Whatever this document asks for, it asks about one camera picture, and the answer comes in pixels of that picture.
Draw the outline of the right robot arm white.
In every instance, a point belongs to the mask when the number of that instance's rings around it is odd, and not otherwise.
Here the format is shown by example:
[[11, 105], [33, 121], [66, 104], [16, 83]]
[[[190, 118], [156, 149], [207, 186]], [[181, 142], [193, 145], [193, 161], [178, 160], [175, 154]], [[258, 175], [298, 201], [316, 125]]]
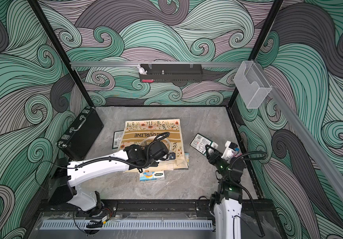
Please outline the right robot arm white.
[[206, 158], [217, 169], [221, 178], [210, 198], [210, 211], [215, 216], [217, 239], [241, 238], [242, 187], [240, 186], [246, 164], [236, 157], [226, 160], [210, 145], [206, 145]]

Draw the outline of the floral canvas tote bag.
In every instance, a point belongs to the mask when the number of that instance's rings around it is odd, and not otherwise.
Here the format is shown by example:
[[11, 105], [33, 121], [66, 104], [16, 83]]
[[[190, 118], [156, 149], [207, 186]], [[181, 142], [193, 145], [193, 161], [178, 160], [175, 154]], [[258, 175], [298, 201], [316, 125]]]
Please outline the floral canvas tote bag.
[[126, 121], [119, 150], [138, 145], [151, 165], [148, 171], [188, 169], [180, 119]]

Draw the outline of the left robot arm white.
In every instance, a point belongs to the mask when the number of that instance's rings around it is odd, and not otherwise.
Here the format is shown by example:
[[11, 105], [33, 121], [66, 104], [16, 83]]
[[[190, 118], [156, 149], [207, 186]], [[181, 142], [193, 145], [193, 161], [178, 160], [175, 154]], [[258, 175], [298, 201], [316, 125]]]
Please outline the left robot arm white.
[[101, 210], [99, 193], [83, 189], [83, 182], [131, 169], [142, 172], [170, 159], [175, 159], [175, 153], [162, 141], [153, 141], [146, 146], [132, 144], [111, 155], [85, 161], [70, 162], [66, 158], [58, 159], [49, 176], [48, 204], [69, 203], [83, 211]]

